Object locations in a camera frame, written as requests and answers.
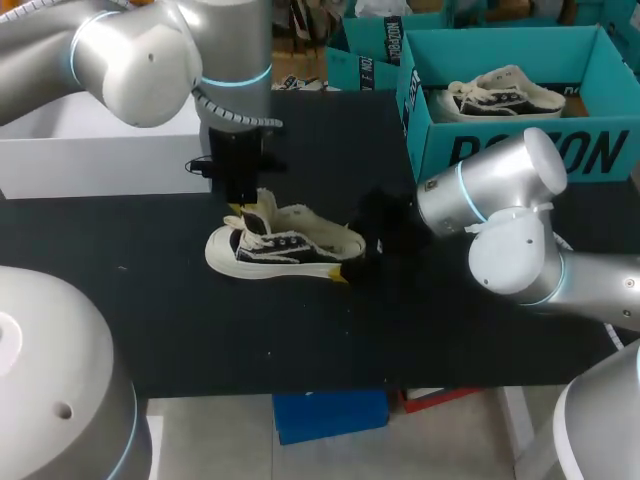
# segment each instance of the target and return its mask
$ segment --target black tabletop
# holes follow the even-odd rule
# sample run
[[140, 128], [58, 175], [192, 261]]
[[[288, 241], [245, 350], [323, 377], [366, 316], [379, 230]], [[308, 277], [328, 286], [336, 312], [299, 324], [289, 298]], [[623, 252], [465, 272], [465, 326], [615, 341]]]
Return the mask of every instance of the black tabletop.
[[[346, 222], [373, 187], [412, 189], [391, 94], [278, 92], [274, 112], [288, 130], [268, 149], [289, 171], [261, 183], [282, 205]], [[555, 205], [575, 249], [640, 250], [631, 183], [570, 185]], [[601, 324], [536, 315], [476, 285], [464, 237], [427, 248], [410, 279], [393, 265], [357, 287], [223, 277], [204, 245], [229, 213], [210, 195], [3, 201], [0, 264], [82, 290], [148, 397], [564, 383], [615, 351]]]

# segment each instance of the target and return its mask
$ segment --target canvas sneaker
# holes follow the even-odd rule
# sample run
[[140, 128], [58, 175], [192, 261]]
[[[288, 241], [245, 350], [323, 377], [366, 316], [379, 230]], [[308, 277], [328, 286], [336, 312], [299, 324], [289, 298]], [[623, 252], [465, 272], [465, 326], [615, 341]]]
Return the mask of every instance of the canvas sneaker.
[[429, 96], [436, 122], [505, 122], [559, 118], [566, 103], [559, 93], [536, 85], [520, 67], [508, 65], [469, 83], [453, 82]]
[[346, 261], [364, 257], [364, 238], [319, 217], [305, 205], [278, 208], [273, 193], [227, 216], [207, 242], [205, 257], [224, 275], [259, 280], [283, 275], [333, 278]]

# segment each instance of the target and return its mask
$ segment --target black lettering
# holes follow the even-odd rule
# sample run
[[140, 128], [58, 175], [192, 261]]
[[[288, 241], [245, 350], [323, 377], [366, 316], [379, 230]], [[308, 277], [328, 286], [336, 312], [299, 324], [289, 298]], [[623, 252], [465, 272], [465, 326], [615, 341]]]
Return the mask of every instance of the black lettering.
[[595, 146], [593, 147], [591, 156], [589, 156], [589, 160], [587, 160], [583, 173], [591, 173], [591, 170], [593, 170], [599, 156], [602, 156], [602, 173], [609, 173], [613, 168], [616, 158], [620, 155], [620, 150], [622, 150], [622, 146], [628, 136], [629, 130], [623, 130], [620, 132], [620, 136], [616, 140], [613, 149], [609, 152], [609, 132], [601, 132]]
[[[471, 153], [461, 156], [462, 153], [462, 145], [468, 143], [471, 145]], [[480, 151], [480, 140], [478, 137], [472, 136], [462, 136], [456, 137], [453, 141], [453, 147], [451, 148], [451, 158], [449, 159], [449, 165], [455, 165], [460, 160], [464, 160], [465, 158], [469, 158], [471, 155], [475, 155]]]
[[484, 148], [489, 148], [494, 143], [498, 143], [504, 140], [505, 138], [509, 138], [509, 135], [505, 135], [504, 133], [501, 133], [500, 135], [496, 135], [495, 137], [489, 139], [489, 141], [487, 142], [487, 145]]
[[404, 108], [402, 109], [402, 128], [404, 130], [404, 138], [407, 138], [409, 134], [409, 106], [407, 102], [404, 102]]
[[375, 74], [373, 60], [360, 57], [360, 90], [375, 90]]
[[571, 147], [571, 143], [574, 140], [580, 140], [580, 147], [578, 148], [573, 162], [571, 162], [571, 165], [567, 168], [567, 173], [576, 171], [582, 163], [584, 154], [587, 152], [587, 148], [589, 148], [589, 143], [591, 143], [591, 135], [587, 132], [573, 132], [571, 135], [567, 135], [567, 138], [564, 139], [562, 146], [560, 147], [560, 156], [563, 160], [565, 160], [567, 152], [569, 152], [569, 148]]
[[400, 65], [402, 39], [404, 37], [402, 19], [398, 16], [385, 17], [384, 30], [386, 35], [384, 44], [387, 49], [387, 61], [393, 65]]
[[560, 137], [562, 137], [562, 134], [560, 132], [551, 132], [547, 133], [547, 135], [549, 135], [549, 138], [553, 143], [558, 143], [558, 140], [560, 140]]
[[409, 83], [409, 100], [411, 101], [411, 110], [416, 108], [416, 96], [418, 95], [418, 89], [420, 88], [420, 77], [418, 72], [413, 68], [411, 71], [411, 82]]

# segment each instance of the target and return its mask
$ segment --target white rubber sole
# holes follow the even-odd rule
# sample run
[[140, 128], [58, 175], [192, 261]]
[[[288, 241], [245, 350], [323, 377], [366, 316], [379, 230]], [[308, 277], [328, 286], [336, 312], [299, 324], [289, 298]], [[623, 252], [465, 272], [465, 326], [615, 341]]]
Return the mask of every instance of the white rubber sole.
[[233, 228], [224, 226], [211, 234], [204, 249], [207, 263], [216, 272], [244, 280], [264, 280], [284, 276], [331, 278], [329, 272], [339, 263], [309, 263], [303, 265], [265, 265], [241, 262], [231, 249]]
[[548, 120], [550, 118], [560, 118], [562, 110], [554, 113], [536, 113], [530, 115], [506, 116], [475, 116], [463, 115], [452, 112], [440, 103], [437, 95], [432, 95], [429, 99], [428, 108], [431, 119], [436, 123], [495, 123], [495, 122], [522, 122], [524, 120]]

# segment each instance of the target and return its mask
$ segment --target white box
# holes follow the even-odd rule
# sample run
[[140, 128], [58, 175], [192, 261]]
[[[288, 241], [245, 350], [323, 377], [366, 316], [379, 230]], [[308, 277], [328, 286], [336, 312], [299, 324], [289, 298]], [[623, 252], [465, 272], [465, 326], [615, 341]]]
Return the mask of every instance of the white box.
[[0, 190], [7, 199], [203, 193], [184, 165], [202, 155], [193, 99], [169, 122], [134, 128], [88, 93], [0, 127]]

